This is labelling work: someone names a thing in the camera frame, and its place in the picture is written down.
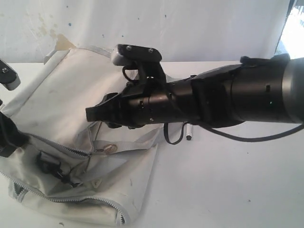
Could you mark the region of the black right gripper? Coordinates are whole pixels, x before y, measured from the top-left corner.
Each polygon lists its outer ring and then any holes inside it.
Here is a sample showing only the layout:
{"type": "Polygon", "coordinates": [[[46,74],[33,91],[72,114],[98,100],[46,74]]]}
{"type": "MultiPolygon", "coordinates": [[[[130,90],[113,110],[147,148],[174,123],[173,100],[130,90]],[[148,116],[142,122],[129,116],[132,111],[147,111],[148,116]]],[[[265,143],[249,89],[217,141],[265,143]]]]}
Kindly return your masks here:
{"type": "Polygon", "coordinates": [[[181,112],[180,80],[161,85],[151,79],[144,85],[128,84],[121,92],[106,94],[102,101],[85,109],[88,122],[104,121],[110,128],[140,128],[149,124],[178,123],[181,112]]]}

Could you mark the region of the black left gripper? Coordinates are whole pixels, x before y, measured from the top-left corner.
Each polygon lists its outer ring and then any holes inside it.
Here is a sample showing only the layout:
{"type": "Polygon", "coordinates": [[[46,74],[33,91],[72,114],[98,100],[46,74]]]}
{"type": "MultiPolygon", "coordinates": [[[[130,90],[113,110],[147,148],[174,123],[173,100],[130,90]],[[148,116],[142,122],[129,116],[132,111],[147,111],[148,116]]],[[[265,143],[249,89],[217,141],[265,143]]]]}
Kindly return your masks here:
{"type": "Polygon", "coordinates": [[[29,136],[21,132],[4,112],[6,105],[0,101],[0,156],[10,157],[18,148],[29,143],[29,136]]]}

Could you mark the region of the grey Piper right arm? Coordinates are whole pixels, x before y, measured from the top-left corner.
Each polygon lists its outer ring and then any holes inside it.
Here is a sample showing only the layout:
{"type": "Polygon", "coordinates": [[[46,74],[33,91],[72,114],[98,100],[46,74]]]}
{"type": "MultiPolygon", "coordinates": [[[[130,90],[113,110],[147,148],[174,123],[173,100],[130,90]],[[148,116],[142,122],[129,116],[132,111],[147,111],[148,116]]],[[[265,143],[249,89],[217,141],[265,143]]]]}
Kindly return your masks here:
{"type": "Polygon", "coordinates": [[[188,122],[210,128],[245,121],[304,121],[304,60],[279,55],[271,59],[242,57],[239,64],[167,82],[159,60],[137,60],[123,67],[136,69],[120,93],[86,109],[90,122],[111,127],[188,122]]]}

